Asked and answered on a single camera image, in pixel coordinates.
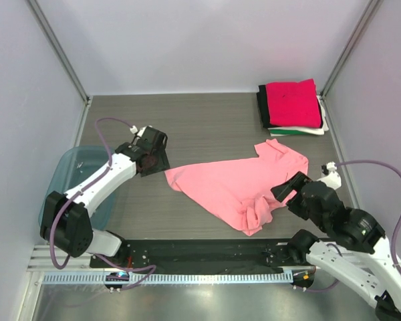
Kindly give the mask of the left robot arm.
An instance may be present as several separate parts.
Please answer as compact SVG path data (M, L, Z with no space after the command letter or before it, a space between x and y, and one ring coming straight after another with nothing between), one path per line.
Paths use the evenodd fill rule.
M170 168L166 154L167 135L151 126L132 129L134 138L108 151L108 160L82 183L65 191L52 191L45 199L40 235L49 243L53 265L57 249L68 258L85 253L120 260L127 249L119 235L96 229L91 218L97 208L122 184L135 176L145 177Z

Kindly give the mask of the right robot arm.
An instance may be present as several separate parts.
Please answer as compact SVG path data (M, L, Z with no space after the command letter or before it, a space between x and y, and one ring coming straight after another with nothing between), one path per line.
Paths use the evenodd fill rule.
M390 240L369 213L347 207L336 191L337 171L326 170L314 181L298 172L273 187L274 198L304 220L310 220L336 245L353 253L364 267L333 252L314 234L301 229L287 243L297 263L315 265L351 288L374 310L379 320L401 320L401 263L393 260Z

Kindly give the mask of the light pink t shirt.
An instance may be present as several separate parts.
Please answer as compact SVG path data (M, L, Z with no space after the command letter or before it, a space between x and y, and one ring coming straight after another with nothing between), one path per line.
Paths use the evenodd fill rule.
M256 156L168 169L174 191L185 194L230 227L252 236L272 222L283 206L271 190L298 172L308 172L308 158L276 139L255 145Z

